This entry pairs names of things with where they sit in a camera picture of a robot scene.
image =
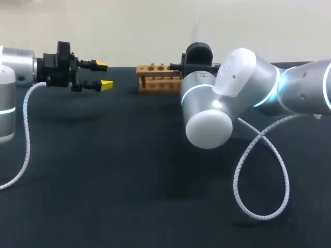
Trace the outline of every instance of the white cable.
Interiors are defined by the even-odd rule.
[[[38,83],[32,86],[26,93],[24,101],[23,101],[23,121],[24,121],[24,131],[25,131],[25,141],[26,141],[26,152],[25,152],[25,159],[23,166],[20,170],[20,172],[8,183],[0,186],[0,190],[3,190],[11,185],[13,185],[17,180],[21,178],[21,176],[24,174],[27,165],[29,163],[30,159],[30,134],[29,134],[29,125],[27,122],[27,102],[29,100],[29,97],[36,88],[41,87],[41,86],[46,86],[46,83]]]
[[[265,128],[262,132],[260,132],[259,130],[257,130],[256,128],[254,128],[253,126],[251,126],[250,124],[248,124],[244,120],[242,120],[240,118],[238,119],[239,122],[241,122],[242,124],[247,126],[249,129],[251,129],[253,132],[258,134],[255,137],[255,139],[249,144],[249,146],[246,148],[244,154],[240,158],[240,161],[237,165],[237,168],[236,168],[235,173],[234,173],[234,178],[233,178],[233,193],[234,193],[234,196],[236,198],[236,201],[237,201],[239,207],[243,210],[244,213],[246,213],[247,215],[249,215],[250,217],[252,217],[254,219],[267,221],[267,220],[271,220],[271,219],[277,217],[285,209],[286,205],[288,204],[289,197],[290,197],[290,182],[289,182],[288,173],[287,173],[285,164],[283,162],[283,159],[281,158],[281,156],[278,153],[277,149],[273,146],[273,144],[264,135],[266,133],[268,133],[269,131],[271,131],[273,128],[279,126],[280,124],[283,124],[283,123],[287,122],[288,120],[294,119],[296,117],[301,117],[301,116],[305,116],[305,115],[294,114],[294,115],[290,115],[290,116],[287,116],[285,118],[282,118],[280,120],[277,120],[276,122],[274,122],[273,124],[271,124],[270,126]],[[269,214],[269,215],[257,215],[255,213],[251,212],[248,208],[246,208],[246,206],[242,202],[242,200],[239,196],[239,191],[238,191],[238,179],[239,179],[240,170],[242,169],[243,163],[244,163],[245,159],[247,158],[248,154],[250,153],[250,151],[253,149],[253,147],[256,145],[256,143],[260,139],[263,139],[268,144],[268,146],[271,148],[271,150],[274,152],[274,154],[276,155],[276,157],[277,157],[277,159],[280,163],[281,169],[283,171],[284,181],[285,181],[284,200],[283,200],[282,204],[280,205],[280,207],[278,208],[278,210],[276,212],[272,213],[272,214]]]

